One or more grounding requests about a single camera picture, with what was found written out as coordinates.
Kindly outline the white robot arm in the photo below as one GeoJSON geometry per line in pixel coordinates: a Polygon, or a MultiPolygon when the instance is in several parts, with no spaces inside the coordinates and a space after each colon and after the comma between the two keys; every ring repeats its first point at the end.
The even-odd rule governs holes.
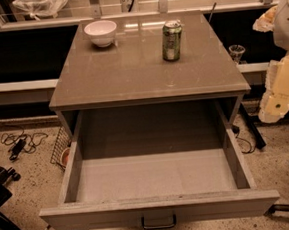
{"type": "Polygon", "coordinates": [[[279,121],[289,111],[289,0],[281,0],[257,19],[255,31],[273,31],[273,41],[286,51],[280,60],[271,60],[266,73],[265,93],[260,100],[258,117],[264,123],[279,121]]]}

